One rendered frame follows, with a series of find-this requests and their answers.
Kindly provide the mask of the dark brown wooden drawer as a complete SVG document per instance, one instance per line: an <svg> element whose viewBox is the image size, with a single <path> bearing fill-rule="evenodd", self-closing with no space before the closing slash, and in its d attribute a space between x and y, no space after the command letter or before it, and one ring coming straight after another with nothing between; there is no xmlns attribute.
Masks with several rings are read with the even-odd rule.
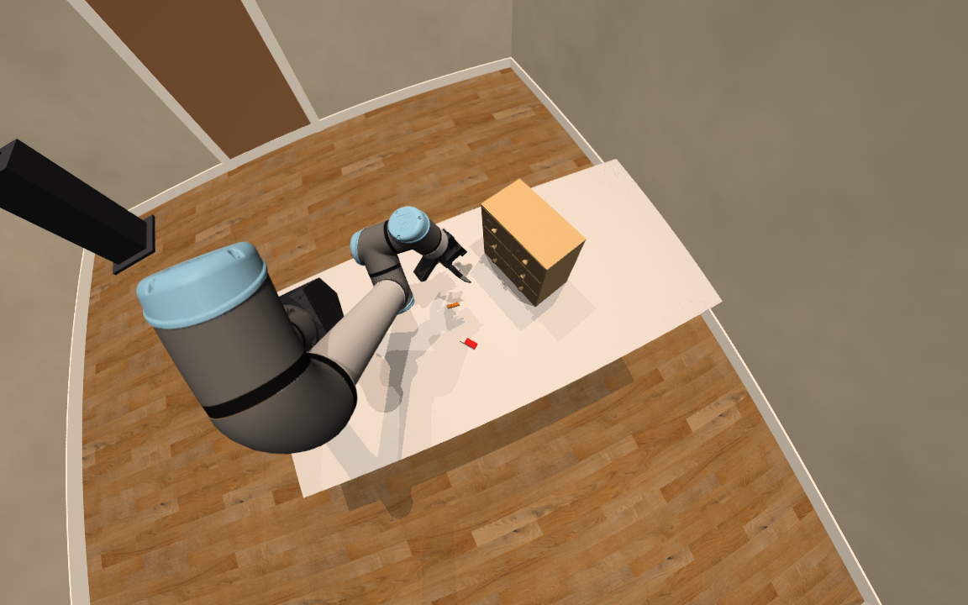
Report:
<svg viewBox="0 0 968 605"><path fill-rule="evenodd" d="M521 278L521 280L524 280L531 288L531 290L533 290L535 294L538 295L538 292L540 291L540 286L541 286L540 281L535 279L533 276L533 273L530 273L529 271L527 271L527 269L521 263L521 261L519 261L518 258L516 258L513 254L512 254L511 267L513 268L514 271L516 271L516 273L518 273L519 278Z"/></svg>
<svg viewBox="0 0 968 605"><path fill-rule="evenodd" d="M487 255L489 256L489 258L494 258L494 260L492 259L492 263L496 264L501 269L501 271L506 273L508 277L508 264L506 263L506 261L504 261L501 258L501 256L498 255L498 253L494 251L492 247L489 246L489 244L487 244L486 241L485 241L485 249L487 249Z"/></svg>
<svg viewBox="0 0 968 605"><path fill-rule="evenodd" d="M492 234L492 231L489 231L489 229L487 229L487 226L485 225L484 225L484 236L485 236L485 240L492 247L492 249L498 252L498 254L501 256L501 258L503 258L506 261L506 263L510 264L510 251L508 251L506 246L501 244L501 242L494 236L494 234Z"/></svg>
<svg viewBox="0 0 968 605"><path fill-rule="evenodd" d="M492 215L489 214L486 209L481 208L481 210L483 211L483 223L489 230L492 231L493 234L495 234L495 236L499 238L501 244L506 245L508 251L511 251L511 234L509 234L508 231L504 229L503 226L501 226L501 224L496 221L496 219L492 217Z"/></svg>
<svg viewBox="0 0 968 605"><path fill-rule="evenodd" d="M513 238L513 255L518 258L521 263L528 268L528 271L533 273L535 278L540 282L543 279L543 273L545 273L545 268L535 260L535 258L526 251L526 249Z"/></svg>
<svg viewBox="0 0 968 605"><path fill-rule="evenodd" d="M533 292L533 290L530 290L530 287L527 286L525 281L521 280L521 278L519 278L519 276L516 275L516 272L512 268L510 272L510 280L513 281L515 286L518 287L518 290L520 292L522 291L523 294L525 294L525 296L528 298L528 300L530 300L530 302L532 302L533 305L535 305L535 299L537 299L537 295L535 295L535 292Z"/></svg>

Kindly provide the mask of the wooden chest of drawers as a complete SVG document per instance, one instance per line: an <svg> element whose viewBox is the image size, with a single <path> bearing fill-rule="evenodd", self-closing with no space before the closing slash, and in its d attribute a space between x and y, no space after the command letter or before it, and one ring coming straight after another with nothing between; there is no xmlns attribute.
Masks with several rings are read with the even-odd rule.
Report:
<svg viewBox="0 0 968 605"><path fill-rule="evenodd" d="M512 236L508 280L513 238L545 268L540 291L535 294L537 307L567 282L587 238L521 179L489 197L481 207Z"/></svg>

